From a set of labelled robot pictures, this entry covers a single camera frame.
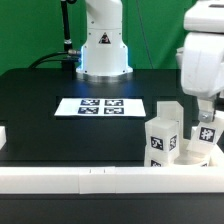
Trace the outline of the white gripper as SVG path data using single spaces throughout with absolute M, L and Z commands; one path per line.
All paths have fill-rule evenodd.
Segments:
M 198 97 L 198 120 L 210 123 L 215 116 L 211 97 L 224 90 L 224 0 L 198 0 L 185 13 L 183 26 L 188 34 L 176 54 L 181 85 Z

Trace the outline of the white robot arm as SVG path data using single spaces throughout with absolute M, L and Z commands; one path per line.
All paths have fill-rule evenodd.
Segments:
M 133 72 L 122 39 L 121 0 L 85 0 L 87 40 L 81 48 L 82 79 L 115 81 Z M 224 91 L 224 0 L 198 0 L 184 16 L 188 31 L 176 54 L 183 92 L 198 99 L 201 122 L 215 119 L 215 100 Z

